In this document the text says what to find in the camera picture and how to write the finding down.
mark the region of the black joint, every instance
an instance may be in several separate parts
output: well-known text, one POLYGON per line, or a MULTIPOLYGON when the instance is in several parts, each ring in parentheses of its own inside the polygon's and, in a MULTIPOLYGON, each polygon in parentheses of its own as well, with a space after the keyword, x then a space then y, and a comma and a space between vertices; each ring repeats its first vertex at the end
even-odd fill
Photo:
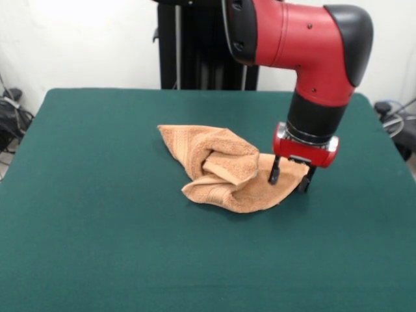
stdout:
POLYGON ((257 17, 253 0, 222 0, 228 47, 238 62, 254 65, 257 17))
POLYGON ((295 92, 287 117, 287 132, 301 142, 324 145, 337 130, 345 109, 346 105, 340 107, 318 105, 295 92))
POLYGON ((369 63, 374 30, 367 11, 354 5, 326 5, 343 39, 345 68, 352 86, 359 86, 369 63))

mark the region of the black bag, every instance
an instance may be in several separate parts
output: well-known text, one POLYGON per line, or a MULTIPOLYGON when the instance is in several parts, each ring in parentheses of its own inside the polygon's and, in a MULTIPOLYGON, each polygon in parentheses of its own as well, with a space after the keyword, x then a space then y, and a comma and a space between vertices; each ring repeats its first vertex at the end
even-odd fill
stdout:
POLYGON ((22 140, 33 115, 9 97, 0 97, 0 153, 14 140, 22 140))

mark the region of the orange towel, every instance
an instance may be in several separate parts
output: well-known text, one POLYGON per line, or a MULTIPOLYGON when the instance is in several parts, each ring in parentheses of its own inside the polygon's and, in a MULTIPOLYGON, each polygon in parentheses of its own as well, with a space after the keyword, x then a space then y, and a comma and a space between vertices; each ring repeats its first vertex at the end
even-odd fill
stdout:
POLYGON ((309 170, 282 158, 278 183, 270 185, 274 155, 260 153, 229 129, 200 125, 160 125, 158 129, 192 180, 182 188, 183 194, 196 203, 236 213, 268 209, 284 200, 309 170))

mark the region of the cable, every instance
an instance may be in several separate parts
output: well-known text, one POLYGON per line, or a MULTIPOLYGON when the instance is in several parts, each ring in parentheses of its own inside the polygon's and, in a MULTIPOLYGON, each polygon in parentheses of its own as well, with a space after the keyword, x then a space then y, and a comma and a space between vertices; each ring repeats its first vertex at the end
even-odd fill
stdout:
POLYGON ((389 122, 383 123, 384 128, 388 128, 388 127, 391 127, 392 125, 400 123, 397 130, 393 131, 392 133, 389 133, 391 138, 397 136, 400 132, 402 132, 402 130, 404 128, 404 119, 403 119, 403 117, 399 116, 398 114, 395 114, 394 116, 396 117, 395 120, 391 120, 389 122))
POLYGON ((34 119, 33 114, 32 114, 31 112, 29 112, 28 110, 25 110, 25 109, 23 109, 22 107, 20 107, 20 110, 21 110, 22 112, 24 112, 25 114, 28 114, 28 115, 32 118, 32 120, 34 119))
POLYGON ((1 98, 2 101, 5 101, 7 103, 9 103, 10 105, 12 105, 15 109, 20 109, 20 104, 15 102, 13 99, 9 99, 7 97, 2 97, 1 98))
POLYGON ((9 148, 7 147, 7 148, 5 148, 5 149, 3 149, 3 150, 0 150, 0 154, 2 154, 2 153, 6 153, 6 154, 9 154, 9 155, 15 155, 16 154, 16 151, 10 151, 9 150, 9 148))
POLYGON ((383 127, 391 127, 392 125, 395 125, 395 124, 397 124, 397 123, 399 123, 399 122, 401 122, 401 121, 408 121, 408 120, 416 120, 416 116, 408 116, 408 117, 406 117, 405 119, 403 119, 401 116, 399 116, 399 115, 396 115, 396 116, 398 116, 398 118, 397 119, 395 119, 395 120, 390 120, 389 122, 385 122, 385 123, 383 123, 383 127))
POLYGON ((19 109, 16 109, 16 122, 18 123, 18 127, 20 129, 20 132, 22 132, 23 134, 26 133, 26 130, 29 128, 29 125, 26 123, 25 118, 21 115, 22 112, 19 109), (25 129, 23 130, 22 127, 20 127, 20 121, 22 121, 23 125, 25 126, 25 129))
POLYGON ((9 132, 11 135, 13 135, 20 143, 21 136, 17 135, 13 130, 11 130, 9 127, 7 127, 4 124, 0 124, 0 128, 3 128, 5 131, 9 132))
POLYGON ((396 119, 383 123, 383 127, 391 127, 392 125, 395 125, 399 122, 403 122, 403 117, 401 117, 400 115, 395 114, 395 117, 396 119))
POLYGON ((403 107, 404 106, 401 102, 396 101, 394 99, 385 99, 385 100, 383 100, 383 102, 394 103, 394 104, 397 104, 400 107, 403 107))
POLYGON ((403 105, 401 108, 391 112, 390 114, 388 114, 384 119, 393 116, 394 114, 397 114, 398 112, 401 112, 403 110, 405 110, 407 107, 409 107, 410 105, 412 105, 413 103, 416 103, 416 97, 414 99, 412 99, 409 103, 403 105))

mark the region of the green tablecloth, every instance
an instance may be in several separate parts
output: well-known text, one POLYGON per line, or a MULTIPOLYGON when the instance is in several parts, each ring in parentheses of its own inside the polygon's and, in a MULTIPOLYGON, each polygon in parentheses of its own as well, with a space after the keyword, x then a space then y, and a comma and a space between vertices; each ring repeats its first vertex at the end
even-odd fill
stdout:
POLYGON ((355 95, 308 194, 189 202, 158 124, 271 152, 290 93, 53 90, 0 185, 0 311, 416 311, 416 186, 355 95))

